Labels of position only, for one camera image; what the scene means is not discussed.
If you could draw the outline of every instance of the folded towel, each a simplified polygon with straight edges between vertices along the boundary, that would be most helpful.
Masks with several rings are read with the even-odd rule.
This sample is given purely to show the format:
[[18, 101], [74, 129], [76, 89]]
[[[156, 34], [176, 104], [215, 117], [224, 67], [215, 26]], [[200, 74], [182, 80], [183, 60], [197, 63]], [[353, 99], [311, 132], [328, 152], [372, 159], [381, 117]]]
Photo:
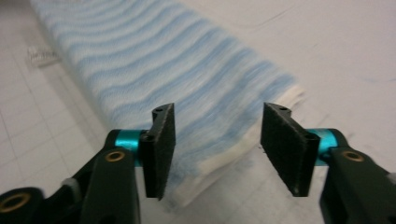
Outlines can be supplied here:
[[259, 143], [262, 103], [292, 107], [290, 74], [174, 0], [32, 0], [59, 55], [112, 128], [148, 129], [175, 103], [165, 200], [188, 204]]

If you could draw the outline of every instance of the blue metal spacer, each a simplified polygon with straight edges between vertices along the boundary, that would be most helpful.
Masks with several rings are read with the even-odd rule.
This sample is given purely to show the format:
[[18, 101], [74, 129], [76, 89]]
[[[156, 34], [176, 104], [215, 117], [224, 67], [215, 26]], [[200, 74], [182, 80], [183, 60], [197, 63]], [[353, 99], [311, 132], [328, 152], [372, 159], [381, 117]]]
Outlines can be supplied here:
[[322, 158], [326, 158], [329, 156], [331, 147], [338, 147], [337, 139], [335, 138], [332, 131], [328, 129], [306, 129], [306, 130], [320, 137], [320, 142], [318, 147], [318, 157], [315, 165], [316, 166], [327, 165], [326, 161], [322, 160]]
[[139, 138], [142, 130], [121, 130], [117, 135], [115, 146], [124, 147], [134, 154], [134, 166], [141, 167], [139, 155]]

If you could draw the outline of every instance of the tile grout line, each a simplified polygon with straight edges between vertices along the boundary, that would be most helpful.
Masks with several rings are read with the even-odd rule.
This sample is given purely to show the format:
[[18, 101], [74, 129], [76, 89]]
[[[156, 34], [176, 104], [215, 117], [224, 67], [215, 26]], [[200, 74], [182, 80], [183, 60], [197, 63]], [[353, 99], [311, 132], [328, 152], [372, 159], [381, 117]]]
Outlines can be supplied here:
[[[31, 89], [31, 87], [27, 84], [26, 77], [25, 77], [25, 76], [23, 75], [23, 73], [22, 73], [21, 66], [20, 66], [18, 63], [17, 63], [17, 66], [18, 66], [18, 69], [20, 70], [20, 73], [21, 73], [22, 78], [23, 78], [23, 80], [24, 80], [24, 82], [25, 82], [25, 85], [26, 85], [27, 88], [29, 89], [29, 92], [30, 92], [31, 94], [33, 94], [33, 91], [32, 91], [32, 89]], [[35, 101], [35, 105], [38, 107], [37, 99], [36, 99], [35, 97], [33, 97], [33, 98], [34, 98], [34, 101]], [[39, 109], [38, 112], [39, 112], [41, 118], [44, 120], [44, 123], [45, 123], [45, 125], [46, 125], [46, 128], [47, 128], [48, 130], [50, 130], [50, 127], [49, 127], [49, 125], [48, 125], [48, 123], [47, 123], [47, 120], [44, 119], [44, 116], [43, 116], [42, 111]], [[51, 139], [54, 141], [54, 136], [53, 136], [52, 132], [49, 132], [49, 135], [51, 136]], [[58, 153], [61, 155], [61, 158], [62, 158], [62, 161], [63, 161], [63, 163], [64, 163], [64, 166], [66, 166], [66, 162], [65, 162], [65, 159], [64, 159], [64, 155], [62, 155], [62, 152], [61, 152], [61, 150], [58, 148], [58, 146], [56, 145], [56, 143], [55, 143], [55, 146], [56, 146], [56, 149], [57, 149]], [[18, 166], [20, 167], [20, 172], [21, 172], [21, 165], [20, 165], [20, 163], [18, 162], [18, 160], [17, 160], [17, 163], [18, 163]]]

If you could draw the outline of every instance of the white tiled floor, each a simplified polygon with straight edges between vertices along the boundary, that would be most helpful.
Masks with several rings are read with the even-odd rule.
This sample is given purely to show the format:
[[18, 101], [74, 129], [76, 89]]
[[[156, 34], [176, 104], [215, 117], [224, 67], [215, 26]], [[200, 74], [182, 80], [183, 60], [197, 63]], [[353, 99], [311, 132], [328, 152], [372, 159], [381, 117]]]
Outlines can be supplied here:
[[[396, 4], [180, 1], [301, 80], [309, 104], [294, 117], [305, 127], [338, 128], [353, 147], [396, 171], [396, 33], [386, 29], [395, 22]], [[364, 29], [360, 20], [368, 21]], [[0, 193], [37, 186], [50, 195], [100, 149], [107, 129], [61, 63], [28, 63], [30, 46], [47, 43], [28, 1], [1, 1]], [[320, 223], [325, 174], [317, 168], [311, 196], [294, 199], [270, 162], [253, 151], [175, 214], [141, 198], [142, 217], [144, 223]]]
[[100, 149], [106, 128], [60, 63], [29, 64], [31, 46], [47, 43], [28, 1], [2, 1], [0, 192], [36, 186], [49, 196]]

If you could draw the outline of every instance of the black plastic part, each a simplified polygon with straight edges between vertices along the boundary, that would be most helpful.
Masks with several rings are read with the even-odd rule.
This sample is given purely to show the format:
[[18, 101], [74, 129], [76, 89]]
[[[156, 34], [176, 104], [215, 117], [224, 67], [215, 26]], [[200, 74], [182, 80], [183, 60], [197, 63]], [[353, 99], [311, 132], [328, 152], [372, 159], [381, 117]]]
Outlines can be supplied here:
[[308, 195], [319, 141], [291, 118], [288, 108], [264, 103], [261, 144], [294, 197]]
[[2, 224], [43, 223], [44, 196], [40, 189], [13, 189], [0, 196]]
[[163, 197], [176, 145], [174, 104], [152, 110], [153, 124], [140, 136], [139, 152], [143, 163], [146, 196]]
[[80, 223], [140, 223], [132, 151], [119, 147], [97, 157]]
[[391, 218], [396, 217], [396, 188], [387, 173], [351, 147], [332, 150], [320, 198], [325, 223], [394, 223]]

